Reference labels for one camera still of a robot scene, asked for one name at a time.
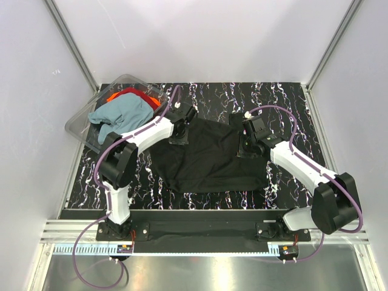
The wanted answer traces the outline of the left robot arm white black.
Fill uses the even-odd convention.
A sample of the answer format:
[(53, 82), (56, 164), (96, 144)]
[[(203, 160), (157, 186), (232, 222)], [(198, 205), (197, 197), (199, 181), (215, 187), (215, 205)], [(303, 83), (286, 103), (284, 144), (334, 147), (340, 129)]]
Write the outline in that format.
[(138, 129), (107, 135), (95, 168), (97, 181), (102, 183), (107, 200), (105, 217), (99, 222), (99, 240), (103, 236), (119, 241), (134, 237), (127, 199), (139, 154), (162, 140), (173, 145), (187, 145), (189, 124), (197, 114), (193, 106), (178, 104), (166, 107)]

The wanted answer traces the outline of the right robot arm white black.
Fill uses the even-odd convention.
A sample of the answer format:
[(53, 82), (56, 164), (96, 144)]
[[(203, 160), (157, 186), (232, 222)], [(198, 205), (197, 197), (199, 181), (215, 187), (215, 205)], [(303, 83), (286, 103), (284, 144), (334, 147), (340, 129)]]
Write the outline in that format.
[(238, 156), (264, 158), (294, 176), (313, 195), (310, 207), (295, 208), (278, 218), (275, 233), (289, 240), (297, 231), (316, 228), (326, 235), (360, 220), (362, 211), (354, 178), (337, 174), (319, 165), (281, 135), (271, 132), (264, 121), (254, 116), (243, 118)]

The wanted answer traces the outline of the black t shirt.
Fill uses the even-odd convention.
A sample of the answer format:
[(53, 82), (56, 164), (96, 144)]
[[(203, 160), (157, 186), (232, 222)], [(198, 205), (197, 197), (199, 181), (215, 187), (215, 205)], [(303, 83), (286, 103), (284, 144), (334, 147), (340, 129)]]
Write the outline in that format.
[(267, 160), (237, 155), (243, 114), (229, 123), (195, 118), (188, 126), (188, 143), (163, 139), (149, 148), (155, 172), (166, 187), (178, 193), (216, 193), (260, 190), (268, 185)]

